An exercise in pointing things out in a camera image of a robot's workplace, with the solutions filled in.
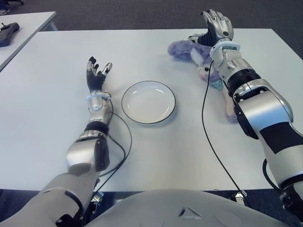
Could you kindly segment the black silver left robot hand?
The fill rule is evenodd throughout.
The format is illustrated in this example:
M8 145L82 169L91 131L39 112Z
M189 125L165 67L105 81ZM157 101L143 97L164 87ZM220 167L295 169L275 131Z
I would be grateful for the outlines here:
M108 73L112 70L113 64L109 62L103 70L99 70L99 65L96 64L97 60L91 56L88 60L86 67L86 79L89 91L102 91L103 84Z

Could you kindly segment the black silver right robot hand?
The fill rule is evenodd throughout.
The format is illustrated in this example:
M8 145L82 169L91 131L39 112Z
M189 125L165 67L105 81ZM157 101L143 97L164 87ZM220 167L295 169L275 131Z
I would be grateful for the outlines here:
M218 42L232 41L234 37L231 21L221 12L208 9L201 12L206 25L207 32L203 35L191 35L188 40L205 46L213 47Z

